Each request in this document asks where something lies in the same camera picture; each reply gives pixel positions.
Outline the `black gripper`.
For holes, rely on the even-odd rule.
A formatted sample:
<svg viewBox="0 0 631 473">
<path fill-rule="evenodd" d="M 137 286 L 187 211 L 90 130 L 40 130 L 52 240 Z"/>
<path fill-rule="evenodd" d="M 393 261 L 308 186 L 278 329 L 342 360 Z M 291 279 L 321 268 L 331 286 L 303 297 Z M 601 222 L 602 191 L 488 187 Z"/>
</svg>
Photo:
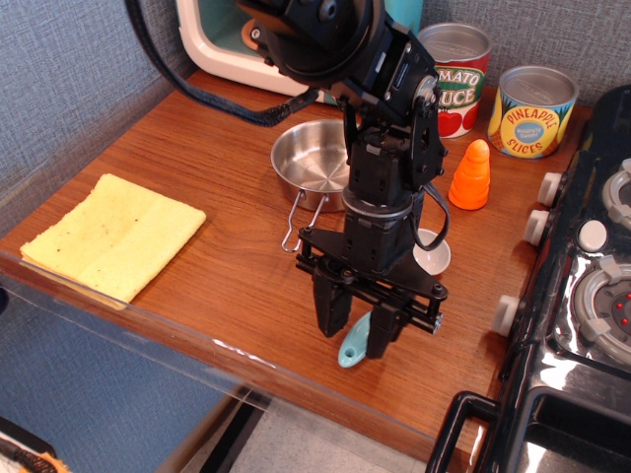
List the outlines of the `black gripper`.
<svg viewBox="0 0 631 473">
<path fill-rule="evenodd" d="M 444 207 L 444 199 L 434 189 L 407 194 L 397 204 L 374 206 L 356 198 L 346 189 L 344 228 L 341 232 L 313 226 L 299 231 L 302 244 L 296 265 L 313 281 L 317 325 L 330 338 L 348 322 L 355 298 L 371 307 L 386 299 L 380 289 L 403 281 L 398 268 L 412 253 L 418 238 L 424 198 L 429 195 Z M 368 359 L 384 356 L 411 315 L 394 306 L 374 306 L 367 340 Z"/>
</svg>

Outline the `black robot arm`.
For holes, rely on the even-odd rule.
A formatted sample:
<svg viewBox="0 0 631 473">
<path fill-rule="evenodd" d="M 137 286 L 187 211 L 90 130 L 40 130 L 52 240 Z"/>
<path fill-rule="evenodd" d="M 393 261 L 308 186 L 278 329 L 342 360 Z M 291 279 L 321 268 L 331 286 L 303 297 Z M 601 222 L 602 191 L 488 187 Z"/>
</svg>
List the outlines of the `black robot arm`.
<svg viewBox="0 0 631 473">
<path fill-rule="evenodd" d="M 413 256 L 446 155 L 434 59 L 381 1 L 244 1 L 241 8 L 255 21 L 264 60 L 327 92 L 342 110 L 344 227 L 301 229 L 298 264 L 312 275 L 324 335 L 347 323 L 354 299 L 371 306 L 366 355 L 378 359 L 406 325 L 436 330 L 448 294 Z"/>
</svg>

